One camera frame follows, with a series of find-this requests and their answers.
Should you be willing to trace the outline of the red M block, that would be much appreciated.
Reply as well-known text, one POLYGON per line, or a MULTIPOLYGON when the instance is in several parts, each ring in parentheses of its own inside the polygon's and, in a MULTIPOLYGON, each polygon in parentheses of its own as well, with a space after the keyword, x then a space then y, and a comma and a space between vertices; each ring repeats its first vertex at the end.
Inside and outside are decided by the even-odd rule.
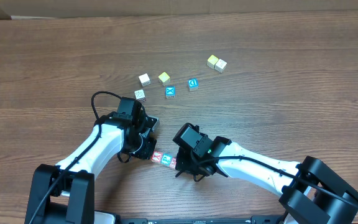
POLYGON ((177 159, 175 157, 172 158, 169 168, 175 169, 177 164, 177 159))

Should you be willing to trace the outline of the blue P block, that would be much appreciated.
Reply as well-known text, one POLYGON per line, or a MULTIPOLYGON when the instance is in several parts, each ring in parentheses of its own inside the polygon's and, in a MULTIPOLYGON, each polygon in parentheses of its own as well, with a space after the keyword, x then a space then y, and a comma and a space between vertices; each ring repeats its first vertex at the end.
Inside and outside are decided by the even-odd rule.
POLYGON ((172 162, 172 159, 173 159, 172 156, 170 156, 168 154, 163 154, 160 163, 169 167, 172 162))

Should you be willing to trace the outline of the red Y block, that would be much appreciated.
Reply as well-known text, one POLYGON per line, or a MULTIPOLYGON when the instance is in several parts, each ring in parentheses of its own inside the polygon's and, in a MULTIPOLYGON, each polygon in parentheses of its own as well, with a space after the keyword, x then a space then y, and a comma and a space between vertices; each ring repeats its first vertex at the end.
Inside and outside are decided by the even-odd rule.
POLYGON ((158 151, 154 151, 150 160, 154 163, 161 163, 161 160, 162 160, 162 157, 163 157, 163 153, 161 152, 158 152, 158 151))

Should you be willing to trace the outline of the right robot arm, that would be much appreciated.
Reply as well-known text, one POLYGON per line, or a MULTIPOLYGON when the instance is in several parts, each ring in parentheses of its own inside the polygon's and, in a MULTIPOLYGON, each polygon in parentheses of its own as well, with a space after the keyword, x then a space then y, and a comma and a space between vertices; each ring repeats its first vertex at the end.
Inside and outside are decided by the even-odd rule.
POLYGON ((279 197, 284 223, 352 223, 358 213, 358 191, 315 157, 272 159, 228 138, 210 139, 191 123, 173 142, 179 174, 191 174, 195 182, 214 174, 252 182, 279 197))

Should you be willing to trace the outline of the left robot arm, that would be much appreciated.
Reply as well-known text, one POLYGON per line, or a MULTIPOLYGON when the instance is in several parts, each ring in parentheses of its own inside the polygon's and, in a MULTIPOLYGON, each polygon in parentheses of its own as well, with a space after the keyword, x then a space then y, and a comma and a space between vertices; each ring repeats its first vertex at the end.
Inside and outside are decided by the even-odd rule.
POLYGON ((149 160, 158 125, 141 102, 122 97, 117 111, 98 117, 89 137, 66 159, 36 168, 25 222, 116 223, 116 215, 95 209, 94 182, 114 156, 149 160))

